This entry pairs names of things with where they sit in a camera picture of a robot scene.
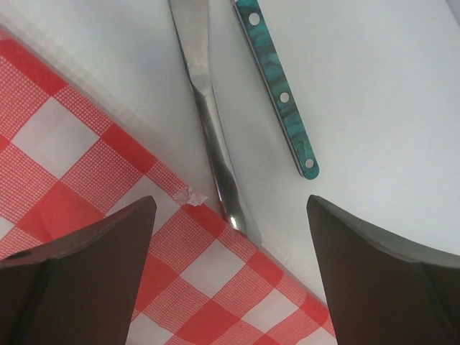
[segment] checkered tablecloth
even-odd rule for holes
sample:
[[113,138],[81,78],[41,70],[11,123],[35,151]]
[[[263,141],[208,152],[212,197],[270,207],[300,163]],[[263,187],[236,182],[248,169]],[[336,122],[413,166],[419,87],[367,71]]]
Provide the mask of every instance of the checkered tablecloth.
[[189,192],[0,32],[0,259],[152,195],[127,344],[336,344],[326,307],[208,207],[187,203]]

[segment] silver rivet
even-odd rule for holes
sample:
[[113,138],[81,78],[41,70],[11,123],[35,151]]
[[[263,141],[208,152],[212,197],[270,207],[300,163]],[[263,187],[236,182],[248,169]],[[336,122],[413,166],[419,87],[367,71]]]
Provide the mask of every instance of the silver rivet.
[[307,169],[311,169],[314,165],[315,165],[315,162],[311,158],[308,158],[305,161],[305,166],[307,167]]
[[283,92],[283,93],[280,94],[280,101],[282,103],[287,103],[289,101],[289,98],[290,98],[289,93],[287,93],[287,92]]
[[258,15],[257,13],[251,13],[249,15],[249,23],[255,27],[256,25],[258,25],[260,23],[260,15]]

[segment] silver knife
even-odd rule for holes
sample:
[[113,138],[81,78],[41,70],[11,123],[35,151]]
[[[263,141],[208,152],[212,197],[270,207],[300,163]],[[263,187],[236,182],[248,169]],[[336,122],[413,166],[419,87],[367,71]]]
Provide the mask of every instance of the silver knife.
[[169,0],[169,3],[222,213],[234,229],[259,246],[260,233],[236,181],[214,97],[208,53],[208,0]]

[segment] metal knife handle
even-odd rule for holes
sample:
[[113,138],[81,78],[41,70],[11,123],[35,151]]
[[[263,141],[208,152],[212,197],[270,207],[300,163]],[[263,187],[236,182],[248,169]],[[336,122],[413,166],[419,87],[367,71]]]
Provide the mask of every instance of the metal knife handle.
[[222,213],[234,229],[245,234],[259,246],[260,234],[236,181],[212,86],[210,84],[209,87],[200,90],[191,85]]
[[236,15],[264,80],[299,173],[312,180],[319,166],[257,0],[236,0]]

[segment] knife handle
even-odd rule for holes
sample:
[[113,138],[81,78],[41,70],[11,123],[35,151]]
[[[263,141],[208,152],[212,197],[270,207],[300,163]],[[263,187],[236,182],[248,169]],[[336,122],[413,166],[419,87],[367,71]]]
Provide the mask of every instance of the knife handle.
[[312,180],[319,175],[318,162],[259,3],[257,0],[236,0],[234,8],[299,173]]

